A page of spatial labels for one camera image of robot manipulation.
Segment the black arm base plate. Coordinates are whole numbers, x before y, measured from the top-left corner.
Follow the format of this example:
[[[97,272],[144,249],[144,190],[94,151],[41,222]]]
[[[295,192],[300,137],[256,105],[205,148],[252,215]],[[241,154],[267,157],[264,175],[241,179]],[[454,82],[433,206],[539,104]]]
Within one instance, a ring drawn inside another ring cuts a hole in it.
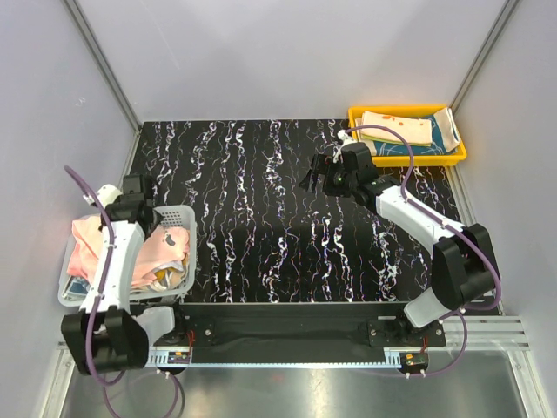
[[[438,321],[413,328],[402,302],[175,303],[179,326],[200,346],[340,340],[371,347],[446,346]]]

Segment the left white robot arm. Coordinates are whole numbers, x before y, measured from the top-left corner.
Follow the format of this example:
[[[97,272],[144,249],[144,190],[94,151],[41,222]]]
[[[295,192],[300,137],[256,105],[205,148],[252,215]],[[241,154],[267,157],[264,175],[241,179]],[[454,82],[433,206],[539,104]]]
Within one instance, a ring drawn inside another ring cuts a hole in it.
[[[107,387],[118,377],[146,365],[151,347],[161,338],[171,345],[187,336],[188,324],[173,307],[145,309],[131,315],[131,282],[144,242],[161,217],[153,207],[152,180],[143,175],[124,178],[123,192],[104,205],[93,189],[69,166],[64,168],[101,215],[103,246],[96,275],[76,313],[66,314],[61,332],[81,374]]]

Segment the yellow plastic tray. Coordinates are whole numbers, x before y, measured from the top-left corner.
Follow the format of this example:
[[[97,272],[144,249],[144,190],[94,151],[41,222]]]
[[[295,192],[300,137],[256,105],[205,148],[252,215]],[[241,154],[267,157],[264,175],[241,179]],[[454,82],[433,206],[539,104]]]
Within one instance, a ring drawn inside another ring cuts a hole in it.
[[[434,114],[445,107],[446,106],[441,104],[353,106],[348,110],[349,126],[351,128],[356,126],[355,119],[360,118],[365,111],[401,117],[424,117],[426,115]],[[358,137],[354,132],[352,133],[352,136],[358,140]],[[454,153],[450,155],[437,156],[413,156],[413,164],[415,166],[451,166],[464,160],[466,156],[466,147],[461,140],[460,146]],[[407,156],[392,157],[373,156],[373,162],[379,167],[408,167],[410,158],[409,154]]]

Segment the aluminium frame rail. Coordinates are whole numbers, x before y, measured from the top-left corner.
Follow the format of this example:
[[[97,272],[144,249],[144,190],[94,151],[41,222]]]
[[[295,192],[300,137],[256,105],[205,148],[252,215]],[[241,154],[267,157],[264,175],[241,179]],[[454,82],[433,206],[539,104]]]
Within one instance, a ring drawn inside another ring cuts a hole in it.
[[[404,376],[431,374],[433,354],[472,351],[526,351],[529,348],[521,323],[512,317],[472,316],[451,318],[442,326],[446,346],[437,348],[371,347],[340,340],[295,342],[232,342],[200,346],[191,330],[176,326],[150,349],[144,367],[239,367],[239,368],[356,368],[395,369]]]

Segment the orange white patterned towel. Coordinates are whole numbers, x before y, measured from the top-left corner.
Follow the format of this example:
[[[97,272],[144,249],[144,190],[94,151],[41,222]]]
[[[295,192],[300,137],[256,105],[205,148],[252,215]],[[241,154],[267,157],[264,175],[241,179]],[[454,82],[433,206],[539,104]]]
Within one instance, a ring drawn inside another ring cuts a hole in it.
[[[360,125],[379,125],[398,133],[409,145],[430,146],[433,142],[432,122],[429,119],[403,118],[393,115],[365,111]],[[364,128],[359,130],[364,138],[371,138],[379,142],[400,144],[397,136],[380,128]]]

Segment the pink towel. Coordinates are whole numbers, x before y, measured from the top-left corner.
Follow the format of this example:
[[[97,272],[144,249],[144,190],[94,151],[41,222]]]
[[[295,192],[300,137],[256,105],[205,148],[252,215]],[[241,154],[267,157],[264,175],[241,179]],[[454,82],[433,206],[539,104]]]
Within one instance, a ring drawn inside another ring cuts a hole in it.
[[[93,282],[97,271],[103,235],[99,230],[101,221],[97,215],[72,223],[72,235],[76,240],[70,256],[67,274]],[[155,292],[149,285],[156,279],[154,274],[162,265],[174,260],[190,258],[190,231],[180,226],[158,226],[145,241],[136,259],[131,289],[137,292]]]

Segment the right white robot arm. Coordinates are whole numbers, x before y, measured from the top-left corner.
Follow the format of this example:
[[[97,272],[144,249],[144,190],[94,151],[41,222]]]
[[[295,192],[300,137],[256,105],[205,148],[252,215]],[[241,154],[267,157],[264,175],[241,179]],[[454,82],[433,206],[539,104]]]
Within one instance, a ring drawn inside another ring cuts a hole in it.
[[[429,251],[430,286],[408,302],[395,323],[400,342],[414,345],[426,335],[426,326],[465,307],[490,291],[500,289],[500,278],[487,229],[464,226],[417,200],[397,180],[381,175],[369,149],[361,143],[340,148],[335,155],[316,154],[300,187],[352,198],[370,212],[391,221]]]

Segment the grey plastic laundry basket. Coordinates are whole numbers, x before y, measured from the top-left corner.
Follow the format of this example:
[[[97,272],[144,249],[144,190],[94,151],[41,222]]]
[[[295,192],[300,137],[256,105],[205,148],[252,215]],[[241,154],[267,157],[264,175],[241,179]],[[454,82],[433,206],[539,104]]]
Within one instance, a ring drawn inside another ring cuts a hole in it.
[[[163,292],[137,292],[131,289],[130,300],[151,300],[156,298],[177,298],[186,294],[192,287],[195,280],[196,257],[197,257],[197,224],[195,213],[189,206],[160,206],[155,209],[162,216],[158,226],[180,226],[190,231],[190,258],[187,279],[179,287]],[[78,307],[84,301],[89,291],[90,284],[87,280],[67,274],[70,256],[75,247],[76,240],[72,232],[67,241],[64,254],[64,262],[59,278],[58,300],[66,307]]]

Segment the teal beige Doraemon towel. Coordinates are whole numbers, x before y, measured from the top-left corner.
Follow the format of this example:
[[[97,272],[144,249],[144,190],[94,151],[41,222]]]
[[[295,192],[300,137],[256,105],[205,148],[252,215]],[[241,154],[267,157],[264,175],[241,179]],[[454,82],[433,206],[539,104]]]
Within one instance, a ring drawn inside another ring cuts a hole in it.
[[[360,118],[355,119],[355,125],[360,126]],[[433,142],[430,146],[415,146],[410,145],[413,151],[413,156],[437,156],[437,155],[450,155],[454,153],[460,146],[461,138],[456,128],[453,112],[450,108],[443,108],[434,114],[426,115],[424,117],[403,117],[403,118],[421,118],[429,119],[432,122],[433,128]],[[370,149],[373,156],[392,157],[392,156],[407,156],[408,150],[403,144],[391,144],[372,140],[371,138],[364,138],[359,134],[359,130],[354,132],[359,141],[363,141]]]

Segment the cream yellow towel in basket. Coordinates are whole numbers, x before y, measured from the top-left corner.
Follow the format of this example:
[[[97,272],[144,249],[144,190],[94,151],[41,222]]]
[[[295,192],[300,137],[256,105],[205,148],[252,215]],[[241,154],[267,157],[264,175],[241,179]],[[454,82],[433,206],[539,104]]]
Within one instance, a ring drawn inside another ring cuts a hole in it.
[[[162,265],[154,271],[156,279],[149,285],[155,292],[163,292],[179,287],[187,279],[189,270],[189,256],[182,260],[174,260]]]

